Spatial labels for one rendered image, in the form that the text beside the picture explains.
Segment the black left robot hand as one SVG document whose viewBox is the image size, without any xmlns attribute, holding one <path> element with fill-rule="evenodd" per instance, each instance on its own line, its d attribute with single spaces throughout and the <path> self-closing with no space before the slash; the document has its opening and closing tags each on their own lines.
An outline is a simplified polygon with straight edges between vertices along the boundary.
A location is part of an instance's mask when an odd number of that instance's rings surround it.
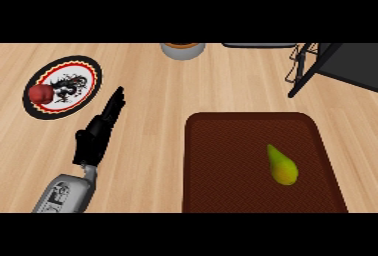
<svg viewBox="0 0 378 256">
<path fill-rule="evenodd" d="M 85 130 L 76 133 L 77 148 L 73 163 L 98 166 L 108 148 L 116 122 L 126 105 L 125 88 L 119 87 L 104 108 Z"/>
</svg>

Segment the dark brown tray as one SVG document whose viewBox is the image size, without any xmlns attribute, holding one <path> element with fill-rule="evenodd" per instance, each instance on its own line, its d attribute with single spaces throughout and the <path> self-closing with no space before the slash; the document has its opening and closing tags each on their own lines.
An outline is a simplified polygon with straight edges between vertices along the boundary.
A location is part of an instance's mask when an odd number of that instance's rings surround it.
<svg viewBox="0 0 378 256">
<path fill-rule="evenodd" d="M 271 174 L 268 147 L 296 162 L 297 182 Z M 348 207 L 314 119 L 297 112 L 196 113 L 185 125 L 182 211 L 337 213 Z"/>
</svg>

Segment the yellow-green squash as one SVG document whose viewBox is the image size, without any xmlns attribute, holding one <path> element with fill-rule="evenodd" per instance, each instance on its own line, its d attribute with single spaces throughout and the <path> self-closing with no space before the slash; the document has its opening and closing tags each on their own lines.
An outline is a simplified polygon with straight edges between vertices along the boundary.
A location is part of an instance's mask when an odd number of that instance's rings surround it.
<svg viewBox="0 0 378 256">
<path fill-rule="evenodd" d="M 281 185 L 293 185 L 299 178 L 299 168 L 295 161 L 284 155 L 272 144 L 268 145 L 268 156 L 275 181 Z"/>
</svg>

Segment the black-rimmed patterned plate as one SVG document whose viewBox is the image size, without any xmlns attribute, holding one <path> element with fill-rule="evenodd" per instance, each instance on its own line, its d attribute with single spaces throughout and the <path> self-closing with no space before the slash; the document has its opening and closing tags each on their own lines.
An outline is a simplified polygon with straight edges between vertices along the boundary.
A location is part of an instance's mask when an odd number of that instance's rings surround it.
<svg viewBox="0 0 378 256">
<path fill-rule="evenodd" d="M 45 84 L 54 87 L 49 104 L 36 104 L 29 97 L 30 88 Z M 88 56 L 74 55 L 51 62 L 33 75 L 24 89 L 23 104 L 32 117 L 57 120 L 85 108 L 103 85 L 103 68 Z"/>
</svg>

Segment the red apple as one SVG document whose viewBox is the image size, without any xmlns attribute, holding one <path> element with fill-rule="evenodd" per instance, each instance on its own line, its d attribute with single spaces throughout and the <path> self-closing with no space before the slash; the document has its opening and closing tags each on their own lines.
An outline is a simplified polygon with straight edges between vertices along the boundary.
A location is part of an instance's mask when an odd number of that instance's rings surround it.
<svg viewBox="0 0 378 256">
<path fill-rule="evenodd" d="M 54 87 L 51 85 L 38 84 L 29 90 L 29 97 L 36 104 L 49 104 L 54 100 Z"/>
</svg>

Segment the dark grey flat object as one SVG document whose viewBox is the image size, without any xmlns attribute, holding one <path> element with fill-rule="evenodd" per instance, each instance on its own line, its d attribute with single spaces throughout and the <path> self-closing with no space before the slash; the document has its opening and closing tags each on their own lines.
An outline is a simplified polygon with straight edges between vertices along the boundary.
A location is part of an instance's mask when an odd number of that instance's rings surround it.
<svg viewBox="0 0 378 256">
<path fill-rule="evenodd" d="M 222 43 L 230 48 L 293 48 L 297 43 Z"/>
</svg>

